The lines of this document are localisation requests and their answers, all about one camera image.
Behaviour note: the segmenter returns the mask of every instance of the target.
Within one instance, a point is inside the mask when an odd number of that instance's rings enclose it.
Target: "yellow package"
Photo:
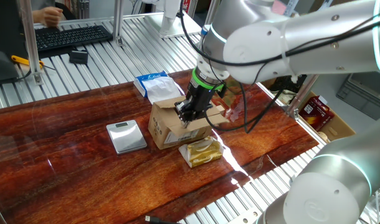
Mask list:
[[[223,155],[223,147],[214,138],[208,136],[192,144],[179,148],[184,160],[191,168],[219,159]]]

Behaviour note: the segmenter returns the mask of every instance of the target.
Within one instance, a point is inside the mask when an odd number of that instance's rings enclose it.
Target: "red box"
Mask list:
[[[326,105],[322,96],[311,97],[299,112],[299,115],[316,131],[319,131],[327,122],[334,118],[334,113]]]

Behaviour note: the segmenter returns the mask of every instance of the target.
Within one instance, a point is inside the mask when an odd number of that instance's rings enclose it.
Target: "keyboard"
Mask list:
[[[35,34],[38,52],[112,40],[113,38],[103,26],[90,26],[63,31],[44,28],[36,29]]]

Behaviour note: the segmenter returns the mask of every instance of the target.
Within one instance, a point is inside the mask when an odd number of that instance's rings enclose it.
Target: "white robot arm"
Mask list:
[[[273,14],[272,4],[273,0],[221,2],[202,42],[186,100],[176,106],[184,126],[202,117],[213,90],[229,74],[251,84],[285,75],[380,70],[380,0],[350,2],[292,19]],[[338,41],[324,44],[333,39]],[[275,60],[249,66],[219,62],[267,58]],[[354,224],[378,188],[380,120],[364,134],[325,146],[257,224]]]

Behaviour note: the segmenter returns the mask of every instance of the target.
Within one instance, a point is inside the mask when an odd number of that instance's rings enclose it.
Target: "red wooden surface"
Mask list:
[[[186,89],[190,72],[172,74]],[[255,116],[270,98],[255,87]],[[243,122],[240,103],[231,124]],[[178,221],[317,145],[279,107],[251,134],[219,133],[224,158],[190,169],[178,147],[159,150],[149,132],[151,105],[132,83],[0,110],[0,211],[8,223]],[[148,147],[118,156],[106,125],[135,119]]]

